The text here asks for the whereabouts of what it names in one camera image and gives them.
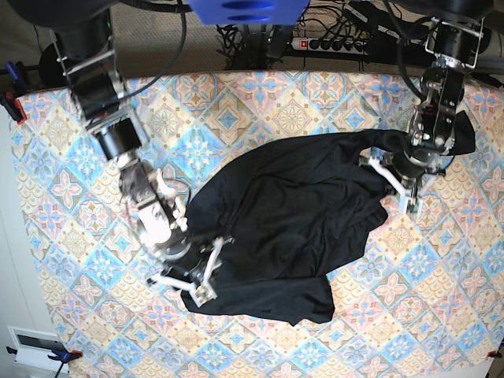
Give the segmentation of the patterned tablecloth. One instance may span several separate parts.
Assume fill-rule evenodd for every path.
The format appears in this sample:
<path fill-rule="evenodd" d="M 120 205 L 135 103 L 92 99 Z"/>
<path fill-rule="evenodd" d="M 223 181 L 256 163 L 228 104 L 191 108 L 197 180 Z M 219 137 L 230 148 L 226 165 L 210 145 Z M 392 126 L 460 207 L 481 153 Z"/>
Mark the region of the patterned tablecloth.
<path fill-rule="evenodd" d="M 171 76 L 134 102 L 141 156 L 197 191 L 273 139 L 405 128 L 414 97 L 397 76 L 235 72 Z M 329 276 L 335 316 L 296 326 L 189 313 L 148 287 L 119 172 L 83 133 L 64 90 L 21 100 L 8 121 L 18 198 L 46 312 L 83 356 L 75 377 L 482 377 L 503 338 L 503 93 L 469 84 L 460 106 L 476 149 L 445 159 L 421 211 L 389 217 L 364 257 Z"/>

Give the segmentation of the red black clamp upper left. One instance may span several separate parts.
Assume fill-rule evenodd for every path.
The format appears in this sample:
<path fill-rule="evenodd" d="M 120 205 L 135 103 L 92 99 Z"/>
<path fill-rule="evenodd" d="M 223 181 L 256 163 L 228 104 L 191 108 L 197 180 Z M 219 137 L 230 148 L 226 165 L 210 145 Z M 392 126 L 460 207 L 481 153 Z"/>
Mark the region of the red black clamp upper left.
<path fill-rule="evenodd" d="M 11 61 L 6 63 L 5 72 L 13 79 L 13 91 L 1 91 L 1 105 L 17 124 L 23 124 L 27 116 L 17 98 L 26 92 L 27 84 L 18 67 Z"/>

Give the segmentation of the black round speaker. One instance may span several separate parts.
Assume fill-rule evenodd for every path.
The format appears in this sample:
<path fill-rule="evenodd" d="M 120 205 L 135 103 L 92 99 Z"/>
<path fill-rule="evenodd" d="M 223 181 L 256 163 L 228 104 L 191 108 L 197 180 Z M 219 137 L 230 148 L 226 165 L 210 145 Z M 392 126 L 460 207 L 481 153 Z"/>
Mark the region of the black round speaker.
<path fill-rule="evenodd" d="M 39 59 L 39 77 L 45 88 L 68 87 L 69 83 L 64 75 L 65 61 L 61 61 L 56 46 L 51 43 Z"/>

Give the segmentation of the white power strip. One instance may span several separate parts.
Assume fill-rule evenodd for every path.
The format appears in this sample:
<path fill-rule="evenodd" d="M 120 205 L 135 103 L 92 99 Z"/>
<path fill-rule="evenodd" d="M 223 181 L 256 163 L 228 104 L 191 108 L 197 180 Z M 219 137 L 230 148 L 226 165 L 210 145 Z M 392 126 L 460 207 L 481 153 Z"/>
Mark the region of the white power strip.
<path fill-rule="evenodd" d="M 366 43 L 366 41 L 355 41 L 350 38 L 294 37 L 291 40 L 291 48 L 296 51 L 366 55 Z"/>

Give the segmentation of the blue clamp lower left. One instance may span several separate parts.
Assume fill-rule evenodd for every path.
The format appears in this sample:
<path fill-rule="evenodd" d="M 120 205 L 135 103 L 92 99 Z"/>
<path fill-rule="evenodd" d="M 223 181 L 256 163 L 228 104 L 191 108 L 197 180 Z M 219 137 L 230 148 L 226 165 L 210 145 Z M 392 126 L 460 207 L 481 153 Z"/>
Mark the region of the blue clamp lower left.
<path fill-rule="evenodd" d="M 14 361 L 29 368 L 51 373 L 51 377 L 63 377 L 69 374 L 69 363 L 83 357 L 80 351 L 46 350 L 7 346 L 8 354 L 15 356 Z"/>

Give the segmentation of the black t-shirt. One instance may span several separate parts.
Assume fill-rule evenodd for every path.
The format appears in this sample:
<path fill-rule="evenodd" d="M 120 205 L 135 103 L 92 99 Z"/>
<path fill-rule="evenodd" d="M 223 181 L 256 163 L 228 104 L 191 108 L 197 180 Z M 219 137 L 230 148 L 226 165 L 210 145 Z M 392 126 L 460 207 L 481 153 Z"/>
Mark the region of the black t-shirt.
<path fill-rule="evenodd" d="M 360 165 L 365 149 L 391 153 L 405 172 L 427 153 L 463 155 L 476 149 L 464 113 L 455 119 L 449 150 L 411 146 L 399 130 L 376 128 L 278 139 L 226 164 L 187 207 L 191 232 L 215 232 L 233 243 L 220 252 L 216 298 L 187 310 L 323 324 L 335 305 L 327 275 L 364 255 L 369 233 L 387 220 L 388 182 Z"/>

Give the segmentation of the orange clamp lower right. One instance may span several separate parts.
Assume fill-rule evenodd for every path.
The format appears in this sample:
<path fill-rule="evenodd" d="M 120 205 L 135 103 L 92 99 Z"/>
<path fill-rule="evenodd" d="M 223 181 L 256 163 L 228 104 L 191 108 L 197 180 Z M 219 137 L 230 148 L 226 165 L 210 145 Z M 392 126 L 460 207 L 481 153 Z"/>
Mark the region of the orange clamp lower right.
<path fill-rule="evenodd" d="M 487 358 L 500 359 L 502 357 L 503 357 L 502 353 L 498 350 L 491 351 L 487 354 Z"/>

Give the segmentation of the white wall vent box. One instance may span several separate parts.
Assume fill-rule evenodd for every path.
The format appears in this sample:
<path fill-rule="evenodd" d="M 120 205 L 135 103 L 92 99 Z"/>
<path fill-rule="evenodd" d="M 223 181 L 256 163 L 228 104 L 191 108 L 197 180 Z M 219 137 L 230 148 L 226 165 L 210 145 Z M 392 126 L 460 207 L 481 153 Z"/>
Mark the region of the white wall vent box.
<path fill-rule="evenodd" d="M 48 358 L 52 350 L 63 351 L 64 344 L 50 332 L 39 332 L 27 328 L 7 327 L 13 339 L 12 349 L 16 350 L 14 361 L 24 367 L 56 372 L 61 363 Z"/>

